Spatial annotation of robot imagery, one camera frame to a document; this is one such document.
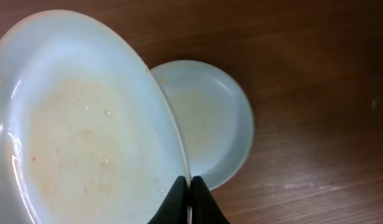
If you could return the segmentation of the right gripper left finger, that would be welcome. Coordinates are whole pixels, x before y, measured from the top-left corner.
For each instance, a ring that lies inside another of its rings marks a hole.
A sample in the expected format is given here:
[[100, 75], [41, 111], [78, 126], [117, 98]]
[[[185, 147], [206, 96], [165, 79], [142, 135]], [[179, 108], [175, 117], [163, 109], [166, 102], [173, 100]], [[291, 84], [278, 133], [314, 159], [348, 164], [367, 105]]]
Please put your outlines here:
[[158, 211], [148, 224], [186, 224], [188, 193], [186, 178], [184, 176], [177, 177]]

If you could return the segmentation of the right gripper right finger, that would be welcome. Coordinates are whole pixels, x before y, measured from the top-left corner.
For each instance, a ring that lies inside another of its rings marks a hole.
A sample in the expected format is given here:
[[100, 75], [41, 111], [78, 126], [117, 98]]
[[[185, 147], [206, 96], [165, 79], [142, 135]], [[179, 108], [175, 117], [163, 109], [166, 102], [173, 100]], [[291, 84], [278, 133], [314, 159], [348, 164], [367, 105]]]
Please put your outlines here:
[[192, 224], [230, 224], [200, 176], [191, 182], [191, 208]]

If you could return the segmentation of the light blue plate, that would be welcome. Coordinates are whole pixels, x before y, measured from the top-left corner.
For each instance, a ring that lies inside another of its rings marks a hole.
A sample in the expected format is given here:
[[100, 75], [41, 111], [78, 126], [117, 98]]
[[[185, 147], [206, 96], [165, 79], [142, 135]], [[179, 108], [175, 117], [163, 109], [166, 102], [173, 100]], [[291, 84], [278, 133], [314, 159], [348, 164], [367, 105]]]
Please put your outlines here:
[[151, 73], [179, 122], [191, 175], [210, 190], [224, 185], [253, 146], [253, 111], [243, 89], [223, 70], [195, 60], [164, 63]]
[[50, 10], [0, 40], [0, 223], [148, 223], [187, 176], [168, 101], [139, 55]]

